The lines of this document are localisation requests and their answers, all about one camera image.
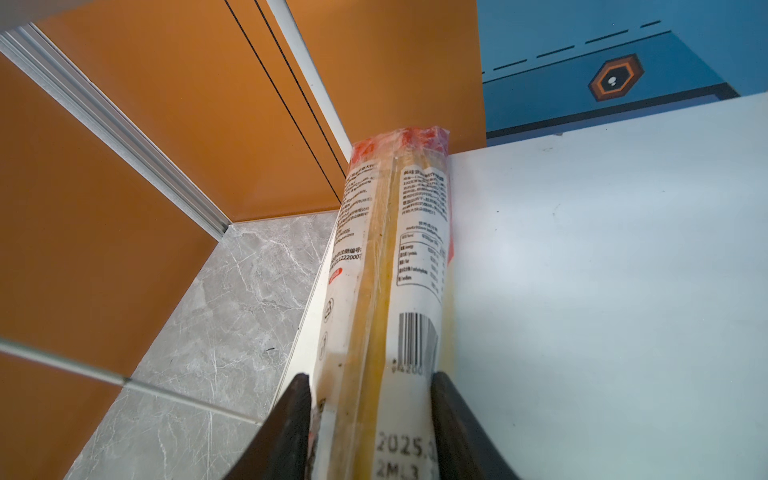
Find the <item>gray marble floor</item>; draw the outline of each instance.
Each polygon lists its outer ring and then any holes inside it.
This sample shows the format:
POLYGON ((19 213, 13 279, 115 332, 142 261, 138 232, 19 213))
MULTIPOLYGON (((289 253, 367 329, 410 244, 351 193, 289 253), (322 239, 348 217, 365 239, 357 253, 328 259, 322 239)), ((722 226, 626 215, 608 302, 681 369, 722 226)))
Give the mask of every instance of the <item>gray marble floor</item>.
MULTIPOLYGON (((262 419, 336 213, 230 227, 134 378, 262 419)), ((256 426, 124 390, 66 480, 221 478, 256 426)))

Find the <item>plastic wrapper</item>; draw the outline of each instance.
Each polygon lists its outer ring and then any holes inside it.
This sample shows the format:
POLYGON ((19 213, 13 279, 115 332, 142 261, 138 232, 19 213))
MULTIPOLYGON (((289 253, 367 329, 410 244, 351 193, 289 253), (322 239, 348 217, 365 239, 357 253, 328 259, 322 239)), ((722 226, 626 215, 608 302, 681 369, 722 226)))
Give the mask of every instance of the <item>plastic wrapper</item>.
POLYGON ((452 367, 448 132, 355 144, 313 374, 312 479, 438 478, 429 385, 452 367))

